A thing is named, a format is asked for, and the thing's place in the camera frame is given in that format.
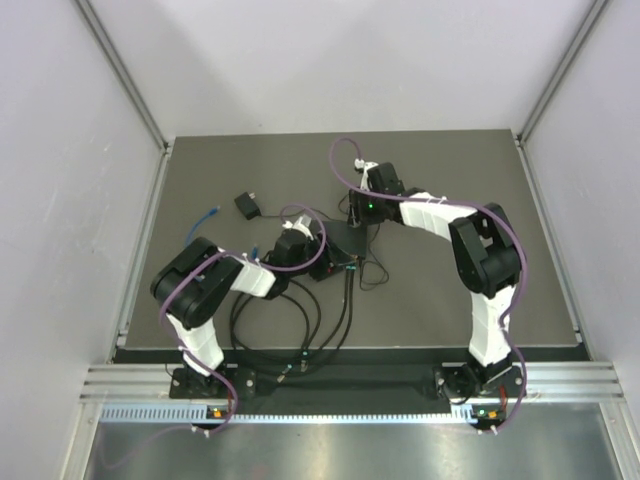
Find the black network switch box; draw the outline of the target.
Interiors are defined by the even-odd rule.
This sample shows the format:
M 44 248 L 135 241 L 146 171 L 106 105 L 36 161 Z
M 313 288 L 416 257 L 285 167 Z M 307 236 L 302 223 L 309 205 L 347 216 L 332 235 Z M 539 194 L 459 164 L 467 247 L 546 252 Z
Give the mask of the black network switch box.
M 353 259 L 364 259 L 367 255 L 368 231 L 365 226 L 352 228 L 346 221 L 324 221 L 328 243 L 332 242 L 349 253 Z

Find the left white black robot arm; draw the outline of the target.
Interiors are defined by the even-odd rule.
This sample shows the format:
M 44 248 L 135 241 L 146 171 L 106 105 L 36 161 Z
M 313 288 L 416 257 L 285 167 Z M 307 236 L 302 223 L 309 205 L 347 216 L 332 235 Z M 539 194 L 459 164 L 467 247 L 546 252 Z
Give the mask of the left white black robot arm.
M 272 300 L 283 295 L 297 276 L 308 274 L 320 281 L 345 270 L 349 302 L 355 268 L 353 256 L 337 261 L 329 236 L 323 233 L 315 237 L 289 229 L 264 258 L 236 255 L 198 237 L 154 278 L 151 294 L 160 303 L 160 320 L 172 325 L 183 360 L 194 371 L 192 384 L 212 397 L 227 382 L 213 317 L 228 293 Z

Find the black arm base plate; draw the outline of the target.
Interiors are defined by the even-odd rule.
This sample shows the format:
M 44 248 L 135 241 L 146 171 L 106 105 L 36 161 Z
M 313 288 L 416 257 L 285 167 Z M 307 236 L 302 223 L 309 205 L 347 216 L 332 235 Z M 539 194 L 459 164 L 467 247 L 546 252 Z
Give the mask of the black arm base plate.
M 477 397 L 514 399 L 524 384 L 521 369 L 512 366 L 484 377 L 464 364 L 452 365 L 290 365 L 280 371 L 263 366 L 225 364 L 220 370 L 242 401 L 270 397 L 278 392 L 407 392 L 428 401 L 460 403 Z

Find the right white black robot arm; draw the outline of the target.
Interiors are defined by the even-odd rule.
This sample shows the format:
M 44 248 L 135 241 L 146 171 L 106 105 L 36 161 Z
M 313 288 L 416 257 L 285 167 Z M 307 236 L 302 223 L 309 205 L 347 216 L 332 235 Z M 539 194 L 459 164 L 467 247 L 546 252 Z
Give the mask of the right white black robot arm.
M 418 190 L 396 200 L 352 190 L 349 208 L 350 221 L 358 226 L 393 221 L 451 243 L 456 271 L 472 301 L 467 384 L 478 395 L 492 394 L 512 366 L 506 336 L 522 269 L 502 208 L 491 203 L 479 210 Z

